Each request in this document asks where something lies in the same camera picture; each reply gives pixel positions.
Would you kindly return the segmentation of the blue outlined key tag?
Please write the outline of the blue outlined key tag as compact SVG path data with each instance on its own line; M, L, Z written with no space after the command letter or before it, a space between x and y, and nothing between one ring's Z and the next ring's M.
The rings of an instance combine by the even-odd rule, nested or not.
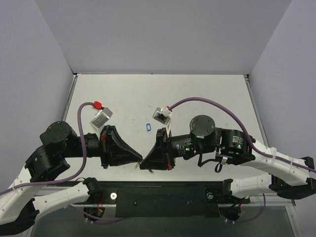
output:
M151 124L150 124L150 123L147 123L147 124L146 124L146 131L147 131L147 132L152 131L152 127L151 127Z

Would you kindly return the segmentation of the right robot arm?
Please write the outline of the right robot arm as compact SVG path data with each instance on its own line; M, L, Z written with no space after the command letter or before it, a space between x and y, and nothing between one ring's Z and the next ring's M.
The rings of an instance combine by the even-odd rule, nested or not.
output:
M263 147L254 138L247 139L239 130L217 128L214 120L199 115L190 121L190 133L171 136L167 128L157 131L156 142L140 162L141 170L172 170L176 158L189 160L198 156L198 167L215 162L215 172L224 165L248 166L263 174L244 179L226 179L220 191L221 198L231 202L236 198L260 194L276 194L285 199L303 199L316 193L316 181L309 175L314 169L312 158L286 157L275 148L266 148L260 154L255 148Z

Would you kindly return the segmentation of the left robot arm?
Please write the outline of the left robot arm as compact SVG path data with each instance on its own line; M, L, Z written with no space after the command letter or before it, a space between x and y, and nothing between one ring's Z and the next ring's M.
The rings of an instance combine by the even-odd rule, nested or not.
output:
M66 190L37 196L43 187L78 177L88 158L100 157L101 164L106 167L142 160L142 156L127 145L116 127L111 125L105 126L98 137L84 134L81 125L79 133L75 133L68 123L54 122L40 135L40 140L42 146L26 160L14 183L0 194L1 236L20 234L44 215L75 203L102 203L104 192L93 177Z

